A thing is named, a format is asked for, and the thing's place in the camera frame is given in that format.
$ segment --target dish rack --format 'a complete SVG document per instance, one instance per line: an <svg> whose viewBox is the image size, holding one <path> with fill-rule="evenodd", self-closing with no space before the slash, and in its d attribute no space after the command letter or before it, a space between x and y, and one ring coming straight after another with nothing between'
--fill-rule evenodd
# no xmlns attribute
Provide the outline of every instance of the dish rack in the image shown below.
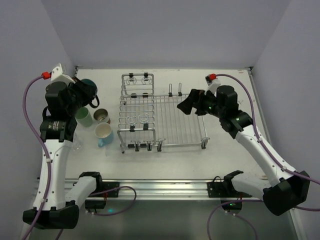
<svg viewBox="0 0 320 240"><path fill-rule="evenodd" d="M188 147L199 145L205 149L207 136L203 116L185 115L177 105L188 97L172 93L172 84L166 95L155 95L155 77L151 73L128 73L121 76L119 129L121 152L141 148L158 152L163 147Z"/></svg>

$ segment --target white table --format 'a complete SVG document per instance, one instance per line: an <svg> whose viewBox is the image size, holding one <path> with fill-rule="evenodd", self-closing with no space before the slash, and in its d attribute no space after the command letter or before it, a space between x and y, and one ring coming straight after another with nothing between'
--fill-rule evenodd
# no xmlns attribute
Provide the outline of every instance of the white table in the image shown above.
<svg viewBox="0 0 320 240"><path fill-rule="evenodd" d="M125 73L153 73L155 94L168 94L169 84L172 92L178 92L178 83L182 83L182 93L189 93L192 88L205 89L205 76L211 73L230 74L241 80L248 88L254 100L257 125L265 135L262 120L250 77L247 70L210 70L210 69L80 69L79 79L88 78L98 87L99 108L108 110L114 141L105 148L98 148L98 139L94 135L93 124L90 128L78 125L77 135L82 139L83 146L79 151L71 151L66 169L66 179L77 179L82 172L98 171L104 179L213 179L224 176L235 170L242 170L257 177L263 171L251 155L231 136L225 132L219 120L211 115L204 117L208 136L211 138L206 149L200 146L163 148L147 151L134 149L121 153L120 140L117 136L120 106L121 75ZM251 115L249 100L245 91L238 83L227 77L219 78L224 85L231 85L238 93L239 108ZM95 109L88 106L91 114Z"/></svg>

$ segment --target green cup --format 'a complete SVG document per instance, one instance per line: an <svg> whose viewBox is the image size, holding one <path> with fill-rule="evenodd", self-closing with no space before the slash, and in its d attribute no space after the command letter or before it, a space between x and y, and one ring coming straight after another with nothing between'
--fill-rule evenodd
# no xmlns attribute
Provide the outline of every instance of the green cup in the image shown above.
<svg viewBox="0 0 320 240"><path fill-rule="evenodd" d="M84 126L85 128L88 128L92 125L92 117L91 114L86 107L79 108L78 112L75 115L76 121Z"/></svg>

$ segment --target light blue mug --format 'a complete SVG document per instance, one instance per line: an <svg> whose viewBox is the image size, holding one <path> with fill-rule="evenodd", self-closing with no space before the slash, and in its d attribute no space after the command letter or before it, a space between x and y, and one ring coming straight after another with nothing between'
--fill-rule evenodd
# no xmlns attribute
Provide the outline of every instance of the light blue mug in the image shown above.
<svg viewBox="0 0 320 240"><path fill-rule="evenodd" d="M99 138L98 147L102 148L103 146L112 143L114 140L114 132L109 123L101 122L99 123L94 130L95 136Z"/></svg>

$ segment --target teal mug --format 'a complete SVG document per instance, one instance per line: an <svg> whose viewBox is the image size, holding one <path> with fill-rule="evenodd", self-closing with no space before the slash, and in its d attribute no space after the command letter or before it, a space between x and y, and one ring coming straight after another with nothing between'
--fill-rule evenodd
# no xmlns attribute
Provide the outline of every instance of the teal mug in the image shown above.
<svg viewBox="0 0 320 240"><path fill-rule="evenodd" d="M94 134L97 138L99 138L99 148L112 143L112 141L114 140L114 132L112 131L110 124L107 122L99 123L95 127Z"/></svg>

